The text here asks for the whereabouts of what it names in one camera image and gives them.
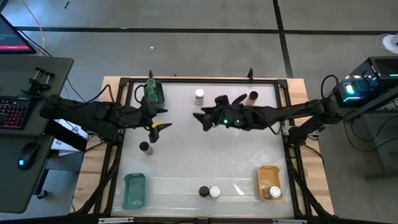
concrete floor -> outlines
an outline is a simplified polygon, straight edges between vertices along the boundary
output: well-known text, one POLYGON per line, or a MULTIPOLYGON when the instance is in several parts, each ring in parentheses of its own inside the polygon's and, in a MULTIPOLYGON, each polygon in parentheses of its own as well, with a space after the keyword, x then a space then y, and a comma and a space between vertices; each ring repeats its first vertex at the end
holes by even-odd
MULTIPOLYGON (((272 0, 74 0, 66 9, 66 0, 25 1, 43 26, 277 28, 272 0)), ((398 29, 395 0, 279 0, 279 6, 288 30, 398 29)), ((11 0, 3 14, 15 26, 36 26, 20 1, 11 0)), ((26 33, 41 43, 39 32, 26 33)), ((46 32, 45 36, 46 49, 52 55, 75 60, 70 80, 86 99, 96 95, 105 75, 146 75, 150 69, 156 75, 243 77, 252 67, 255 77, 286 77, 277 34, 46 32)), ((310 99, 319 98, 324 76, 332 73, 343 78, 369 56, 391 55, 376 47, 376 38, 286 35, 293 75, 305 79, 310 99)), ((69 94, 78 99, 70 88, 69 94)), ((375 154, 353 149, 342 124, 322 132, 320 148, 337 215, 391 223, 398 220, 398 179, 367 182, 363 178, 379 170, 375 154)), ((66 172, 49 176, 45 188, 52 198, 32 199, 25 213, 0 214, 0 218, 68 213, 77 178, 66 172)))

green cup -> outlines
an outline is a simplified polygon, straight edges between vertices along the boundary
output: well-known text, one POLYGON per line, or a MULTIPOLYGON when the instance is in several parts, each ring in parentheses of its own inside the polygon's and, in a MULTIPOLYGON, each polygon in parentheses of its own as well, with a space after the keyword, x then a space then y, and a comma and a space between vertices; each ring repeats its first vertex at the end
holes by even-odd
POLYGON ((146 95, 149 95, 149 94, 151 94, 153 92, 154 92, 154 89, 152 87, 149 87, 149 86, 145 87, 145 94, 146 95))
POLYGON ((148 95, 148 99, 149 101, 151 101, 152 103, 157 103, 157 95, 155 93, 150 93, 148 95))
POLYGON ((155 88, 155 80, 153 78, 149 78, 147 80, 147 86, 151 88, 155 88))

white cable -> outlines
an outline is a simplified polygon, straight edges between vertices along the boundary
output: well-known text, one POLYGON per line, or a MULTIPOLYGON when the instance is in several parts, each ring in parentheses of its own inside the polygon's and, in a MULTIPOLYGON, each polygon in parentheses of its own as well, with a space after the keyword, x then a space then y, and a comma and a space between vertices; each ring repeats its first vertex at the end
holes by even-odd
POLYGON ((377 44, 377 41, 379 40, 379 38, 380 38, 381 36, 386 36, 386 35, 391 35, 391 34, 380 34, 380 35, 378 35, 378 37, 376 38, 376 46, 378 46, 378 47, 381 48, 381 49, 390 51, 389 49, 387 49, 387 48, 385 48, 385 47, 382 47, 382 46, 380 46, 379 44, 377 44))
POLYGON ((44 37, 43 29, 42 29, 42 27, 40 26, 40 24, 39 24, 38 20, 36 19, 36 17, 33 15, 32 11, 29 9, 29 7, 28 7, 28 6, 26 5, 26 3, 24 2, 24 0, 21 0, 21 2, 22 2, 23 5, 26 7, 26 9, 29 11, 29 13, 32 15, 33 19, 36 21, 37 26, 38 26, 39 29, 40 29, 40 33, 42 34, 43 46, 42 46, 42 50, 40 51, 40 54, 39 54, 39 56, 42 56, 42 55, 43 55, 43 51, 44 51, 44 47, 45 47, 45 37, 44 37))

keyboard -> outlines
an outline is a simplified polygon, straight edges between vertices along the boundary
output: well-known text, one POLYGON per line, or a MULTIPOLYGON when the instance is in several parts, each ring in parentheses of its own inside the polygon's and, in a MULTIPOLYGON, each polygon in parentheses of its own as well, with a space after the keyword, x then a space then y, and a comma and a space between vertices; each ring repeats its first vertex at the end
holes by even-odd
POLYGON ((24 129, 31 99, 0 96, 0 128, 24 129))

black line on floor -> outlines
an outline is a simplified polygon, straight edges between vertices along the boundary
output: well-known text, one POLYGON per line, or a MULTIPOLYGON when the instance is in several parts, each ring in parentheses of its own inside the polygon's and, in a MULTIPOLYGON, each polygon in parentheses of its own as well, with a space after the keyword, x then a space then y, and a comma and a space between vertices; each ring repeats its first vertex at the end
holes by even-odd
POLYGON ((282 22, 282 15, 280 14, 278 0, 273 0, 274 10, 276 16, 276 23, 278 25, 280 47, 282 48, 282 56, 284 58, 285 70, 287 78, 293 78, 292 64, 290 63, 289 51, 287 50, 286 36, 284 33, 284 24, 282 22))
MULTIPOLYGON (((38 27, 19 26, 22 31, 40 31, 38 27)), ((42 27, 45 32, 127 32, 127 33, 188 33, 188 34, 278 34, 275 29, 185 29, 185 28, 100 28, 42 27)))
POLYGON ((397 34, 398 30, 284 30, 285 34, 301 35, 381 35, 397 34))
MULTIPOLYGON (((40 31, 38 27, 17 26, 22 31, 40 31)), ((298 35, 381 35, 397 34, 398 30, 279 30, 279 29, 186 29, 186 28, 104 28, 104 27, 42 27, 46 32, 142 32, 190 34, 298 34, 298 35)))
POLYGON ((0 13, 4 10, 4 8, 7 6, 9 0, 3 0, 0 4, 0 13))

